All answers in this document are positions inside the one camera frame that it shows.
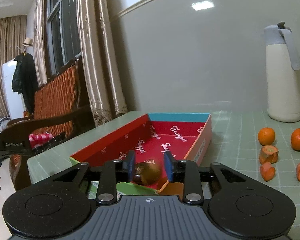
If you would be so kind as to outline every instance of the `white refrigerator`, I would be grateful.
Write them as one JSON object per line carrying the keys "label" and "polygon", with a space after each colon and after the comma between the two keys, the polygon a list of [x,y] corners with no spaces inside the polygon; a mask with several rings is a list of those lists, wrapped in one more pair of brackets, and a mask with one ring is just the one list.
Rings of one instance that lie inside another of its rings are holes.
{"label": "white refrigerator", "polygon": [[13,92],[12,77],[16,70],[17,62],[14,60],[8,61],[2,65],[2,84],[3,92],[7,102],[10,119],[23,117],[23,112],[26,110],[22,94]]}

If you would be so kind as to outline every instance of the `red checkered cloth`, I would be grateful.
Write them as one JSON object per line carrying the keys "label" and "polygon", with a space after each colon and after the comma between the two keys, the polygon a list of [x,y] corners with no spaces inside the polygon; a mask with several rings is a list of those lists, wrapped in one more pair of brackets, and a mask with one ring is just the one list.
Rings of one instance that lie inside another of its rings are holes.
{"label": "red checkered cloth", "polygon": [[41,146],[45,144],[46,142],[50,141],[53,138],[53,135],[50,133],[40,133],[40,134],[30,134],[29,135],[29,141],[31,148]]}

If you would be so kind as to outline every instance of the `window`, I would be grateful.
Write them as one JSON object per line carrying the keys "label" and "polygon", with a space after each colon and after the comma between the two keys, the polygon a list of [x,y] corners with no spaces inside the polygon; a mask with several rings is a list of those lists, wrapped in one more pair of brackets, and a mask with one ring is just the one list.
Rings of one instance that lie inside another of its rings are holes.
{"label": "window", "polygon": [[47,0],[47,41],[53,75],[80,54],[76,0]]}

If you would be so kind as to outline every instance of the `green tiled table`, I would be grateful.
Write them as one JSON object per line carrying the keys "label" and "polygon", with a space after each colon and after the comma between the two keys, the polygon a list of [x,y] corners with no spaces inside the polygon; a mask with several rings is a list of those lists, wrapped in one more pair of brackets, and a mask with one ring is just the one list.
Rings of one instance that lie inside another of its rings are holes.
{"label": "green tiled table", "polygon": [[[129,112],[30,158],[28,167],[31,182],[38,182],[70,167],[70,155],[142,114],[139,111]],[[259,173],[258,153],[261,146],[256,140],[258,131],[266,126],[275,130],[274,145],[279,149],[279,161],[273,164],[276,175],[269,182],[265,182]],[[300,240],[300,182],[296,179],[296,165],[300,162],[300,152],[293,151],[290,146],[290,135],[295,128],[300,128],[300,122],[290,124],[277,122],[270,119],[266,112],[213,112],[212,142],[201,165],[208,166],[211,162],[223,163],[289,196],[297,208],[297,217],[289,236],[294,240]],[[209,198],[208,187],[205,184],[203,187],[205,198]]]}

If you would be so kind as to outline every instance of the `white thermos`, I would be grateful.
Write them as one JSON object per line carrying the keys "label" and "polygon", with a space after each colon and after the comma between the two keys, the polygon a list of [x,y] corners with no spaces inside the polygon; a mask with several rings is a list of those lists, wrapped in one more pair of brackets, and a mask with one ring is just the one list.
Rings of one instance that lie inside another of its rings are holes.
{"label": "white thermos", "polygon": [[284,22],[265,28],[268,114],[281,122],[300,120],[300,59]]}

